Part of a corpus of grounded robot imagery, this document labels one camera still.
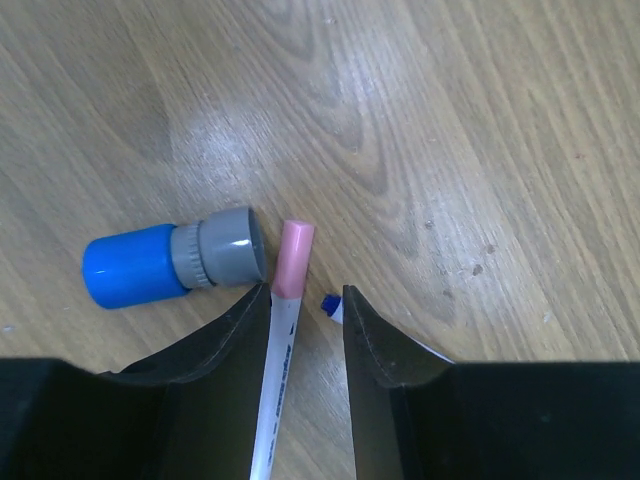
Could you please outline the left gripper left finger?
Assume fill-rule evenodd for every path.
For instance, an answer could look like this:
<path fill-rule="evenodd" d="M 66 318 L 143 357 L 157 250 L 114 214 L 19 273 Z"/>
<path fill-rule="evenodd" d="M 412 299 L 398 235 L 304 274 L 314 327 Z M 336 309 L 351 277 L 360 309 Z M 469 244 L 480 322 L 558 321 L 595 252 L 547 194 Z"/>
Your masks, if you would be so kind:
<path fill-rule="evenodd" d="M 246 479 L 270 321 L 260 284 L 200 329 L 118 373 L 1 362 L 5 479 Z"/>

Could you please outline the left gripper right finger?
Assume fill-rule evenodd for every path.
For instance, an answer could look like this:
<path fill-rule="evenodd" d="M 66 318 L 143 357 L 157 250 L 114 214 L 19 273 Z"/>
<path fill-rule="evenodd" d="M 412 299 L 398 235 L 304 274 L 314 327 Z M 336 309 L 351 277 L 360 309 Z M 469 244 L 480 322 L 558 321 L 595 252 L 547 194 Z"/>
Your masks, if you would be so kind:
<path fill-rule="evenodd" d="M 635 362 L 453 362 L 343 290 L 360 479 L 635 479 Z"/>

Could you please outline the white dark-blue marker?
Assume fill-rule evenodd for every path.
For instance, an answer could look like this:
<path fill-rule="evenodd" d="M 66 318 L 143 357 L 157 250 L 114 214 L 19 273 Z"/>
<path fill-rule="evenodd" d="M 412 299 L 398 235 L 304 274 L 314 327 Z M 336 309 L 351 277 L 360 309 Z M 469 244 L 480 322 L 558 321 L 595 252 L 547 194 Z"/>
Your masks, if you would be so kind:
<path fill-rule="evenodd" d="M 321 302 L 321 310 L 335 323 L 343 324 L 343 299 L 340 295 L 327 294 Z"/>

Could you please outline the blue grey glue stick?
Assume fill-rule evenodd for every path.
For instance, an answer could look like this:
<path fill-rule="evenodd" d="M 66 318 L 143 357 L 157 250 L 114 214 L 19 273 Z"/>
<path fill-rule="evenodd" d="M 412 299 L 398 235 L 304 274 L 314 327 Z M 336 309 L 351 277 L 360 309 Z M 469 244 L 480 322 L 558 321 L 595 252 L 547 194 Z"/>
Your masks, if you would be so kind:
<path fill-rule="evenodd" d="M 82 275 L 90 297 L 105 309 L 261 283 L 267 277 L 261 227 L 255 211 L 242 206 L 188 225 L 102 237 L 86 247 Z"/>

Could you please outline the white pink marker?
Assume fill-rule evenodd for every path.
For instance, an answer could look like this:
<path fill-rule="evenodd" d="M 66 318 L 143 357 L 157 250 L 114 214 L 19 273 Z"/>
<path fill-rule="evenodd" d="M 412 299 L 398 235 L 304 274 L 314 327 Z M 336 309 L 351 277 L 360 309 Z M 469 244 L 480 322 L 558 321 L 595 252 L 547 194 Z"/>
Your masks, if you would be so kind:
<path fill-rule="evenodd" d="M 251 480 L 271 477 L 296 329 L 315 227 L 284 222 L 271 286 L 271 317 L 250 468 Z"/>

